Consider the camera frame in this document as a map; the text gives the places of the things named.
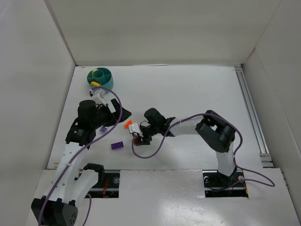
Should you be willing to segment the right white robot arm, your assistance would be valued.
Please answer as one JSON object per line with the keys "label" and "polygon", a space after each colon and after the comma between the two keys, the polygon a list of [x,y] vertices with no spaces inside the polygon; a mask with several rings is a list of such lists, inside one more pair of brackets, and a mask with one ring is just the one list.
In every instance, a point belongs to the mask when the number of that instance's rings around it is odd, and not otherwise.
{"label": "right white robot arm", "polygon": [[147,126],[140,125],[141,133],[134,139],[134,145],[150,145],[152,137],[161,134],[164,137],[197,135],[213,149],[218,162],[218,172],[226,177],[236,170],[233,154],[233,142],[236,131],[219,114],[208,110],[187,119],[166,118],[157,109],[151,108],[144,113]]}

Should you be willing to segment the purple long lego brick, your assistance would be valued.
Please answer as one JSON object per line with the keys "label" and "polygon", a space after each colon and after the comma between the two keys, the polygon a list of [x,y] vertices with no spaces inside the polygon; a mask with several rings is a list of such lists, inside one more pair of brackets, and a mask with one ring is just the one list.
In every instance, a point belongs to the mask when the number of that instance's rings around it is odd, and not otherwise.
{"label": "purple long lego brick", "polygon": [[111,144],[112,150],[118,150],[124,148],[124,143],[122,141]]}

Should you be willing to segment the yellow lego brick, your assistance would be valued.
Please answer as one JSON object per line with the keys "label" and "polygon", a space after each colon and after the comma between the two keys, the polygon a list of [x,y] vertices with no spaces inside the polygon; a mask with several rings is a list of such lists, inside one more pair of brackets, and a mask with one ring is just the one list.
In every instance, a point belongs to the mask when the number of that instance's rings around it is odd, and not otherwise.
{"label": "yellow lego brick", "polygon": [[92,82],[91,82],[91,85],[92,85],[92,86],[101,86],[100,83],[95,82],[95,81],[92,81]]}

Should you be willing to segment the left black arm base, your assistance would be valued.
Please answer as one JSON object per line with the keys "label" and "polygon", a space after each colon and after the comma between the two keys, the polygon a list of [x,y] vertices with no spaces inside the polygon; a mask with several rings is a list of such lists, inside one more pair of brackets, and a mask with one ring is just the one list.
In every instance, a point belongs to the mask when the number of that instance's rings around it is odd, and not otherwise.
{"label": "left black arm base", "polygon": [[[103,165],[88,163],[83,170],[93,170],[98,173],[98,182],[89,190],[91,198],[118,198],[119,197],[119,170],[105,170]],[[74,178],[79,179],[82,171]]]}

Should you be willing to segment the small purple square lego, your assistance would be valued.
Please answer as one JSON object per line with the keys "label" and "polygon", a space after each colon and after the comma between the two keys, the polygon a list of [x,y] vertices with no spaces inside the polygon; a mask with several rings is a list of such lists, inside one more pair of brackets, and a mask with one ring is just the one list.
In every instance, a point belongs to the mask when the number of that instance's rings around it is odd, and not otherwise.
{"label": "small purple square lego", "polygon": [[108,131],[108,128],[107,128],[107,127],[102,126],[102,127],[100,128],[100,133],[102,133],[102,134],[105,134],[107,131]]}

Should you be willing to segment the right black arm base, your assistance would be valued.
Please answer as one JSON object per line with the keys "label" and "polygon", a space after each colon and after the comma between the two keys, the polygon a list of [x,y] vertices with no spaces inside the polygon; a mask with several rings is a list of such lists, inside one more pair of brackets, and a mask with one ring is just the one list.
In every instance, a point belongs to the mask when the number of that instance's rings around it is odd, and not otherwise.
{"label": "right black arm base", "polygon": [[248,198],[245,182],[238,182],[239,179],[244,179],[241,170],[234,172],[230,177],[219,173],[217,170],[204,170],[202,174],[206,198]]}

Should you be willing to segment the aluminium rail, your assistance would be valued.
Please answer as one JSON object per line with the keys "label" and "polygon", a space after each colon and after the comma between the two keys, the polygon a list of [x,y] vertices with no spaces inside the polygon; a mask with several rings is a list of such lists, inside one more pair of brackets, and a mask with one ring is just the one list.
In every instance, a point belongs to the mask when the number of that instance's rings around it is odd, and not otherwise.
{"label": "aluminium rail", "polygon": [[266,141],[265,141],[265,137],[263,134],[263,131],[261,129],[261,125],[252,101],[252,97],[244,76],[244,72],[243,72],[243,68],[242,66],[235,66],[234,67],[236,75],[237,75],[237,79],[238,79],[238,83],[240,85],[241,88],[241,92],[243,95],[243,99],[247,108],[247,112],[251,121],[251,125],[256,137],[256,141],[259,147],[259,156],[260,156],[260,160],[262,163],[262,166],[264,168],[274,168],[274,164],[273,164],[273,160],[271,158],[271,155],[269,153],[269,149],[267,147]]}

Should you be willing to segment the brown lego plate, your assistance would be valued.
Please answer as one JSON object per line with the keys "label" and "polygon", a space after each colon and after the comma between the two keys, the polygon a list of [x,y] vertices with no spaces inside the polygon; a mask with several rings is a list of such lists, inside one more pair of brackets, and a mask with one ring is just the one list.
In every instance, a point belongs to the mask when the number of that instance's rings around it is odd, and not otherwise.
{"label": "brown lego plate", "polygon": [[134,138],[134,145],[139,146],[142,143],[142,139],[140,137],[135,137]]}

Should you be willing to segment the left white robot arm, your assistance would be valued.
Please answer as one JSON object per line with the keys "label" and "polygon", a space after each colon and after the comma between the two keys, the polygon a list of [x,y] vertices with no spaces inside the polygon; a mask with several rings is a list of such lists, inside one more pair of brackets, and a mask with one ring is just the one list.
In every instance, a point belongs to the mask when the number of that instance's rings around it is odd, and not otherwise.
{"label": "left white robot arm", "polygon": [[112,99],[115,109],[94,100],[79,103],[78,116],[66,136],[63,156],[56,169],[55,178],[41,198],[32,201],[31,209],[40,226],[72,226],[78,217],[78,205],[90,189],[105,180],[103,165],[80,165],[91,144],[97,141],[96,130],[102,126],[112,131],[131,113],[124,109],[119,99]]}

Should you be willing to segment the red orange lego piece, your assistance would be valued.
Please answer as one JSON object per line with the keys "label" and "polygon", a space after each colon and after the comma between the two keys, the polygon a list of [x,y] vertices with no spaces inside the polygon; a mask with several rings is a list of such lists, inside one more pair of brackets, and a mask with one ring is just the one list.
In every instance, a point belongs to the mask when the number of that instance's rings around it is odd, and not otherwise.
{"label": "red orange lego piece", "polygon": [[127,121],[125,124],[124,124],[124,127],[125,128],[128,128],[130,125],[132,125],[133,122],[130,120],[130,121]]}

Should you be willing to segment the teal round divided container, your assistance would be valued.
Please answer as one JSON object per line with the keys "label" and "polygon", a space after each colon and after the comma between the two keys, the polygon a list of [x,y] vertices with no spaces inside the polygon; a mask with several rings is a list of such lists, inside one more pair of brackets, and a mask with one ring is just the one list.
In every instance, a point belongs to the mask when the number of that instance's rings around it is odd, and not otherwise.
{"label": "teal round divided container", "polygon": [[114,80],[111,71],[103,67],[99,67],[97,69],[98,70],[96,72],[92,73],[92,71],[90,71],[87,74],[87,82],[90,85],[90,87],[91,88],[94,87],[91,85],[91,82],[95,81],[100,83],[101,86],[104,86],[109,89],[113,89]]}

